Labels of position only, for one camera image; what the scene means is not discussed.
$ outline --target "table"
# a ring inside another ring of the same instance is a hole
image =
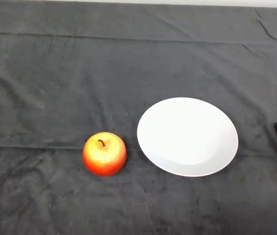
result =
[[[220,108],[236,157],[199,178],[142,153],[139,118],[192,97]],[[0,2],[0,234],[277,235],[277,9]],[[128,149],[90,174],[85,140]]]

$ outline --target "white plate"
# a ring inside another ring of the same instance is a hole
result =
[[[228,116],[193,98],[166,99],[150,107],[138,123],[138,142],[152,163],[182,176],[213,174],[232,161],[238,148]]]

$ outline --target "apple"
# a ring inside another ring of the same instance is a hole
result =
[[[91,136],[83,149],[86,168],[95,175],[111,176],[123,167],[127,152],[122,139],[109,132]]]

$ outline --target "apple stem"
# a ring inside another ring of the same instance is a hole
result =
[[[102,141],[102,140],[98,140],[98,141],[101,142],[101,143],[103,144],[103,147],[105,147],[104,141]]]

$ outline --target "white wall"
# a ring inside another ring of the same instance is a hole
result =
[[[277,0],[62,0],[62,1],[277,7]]]

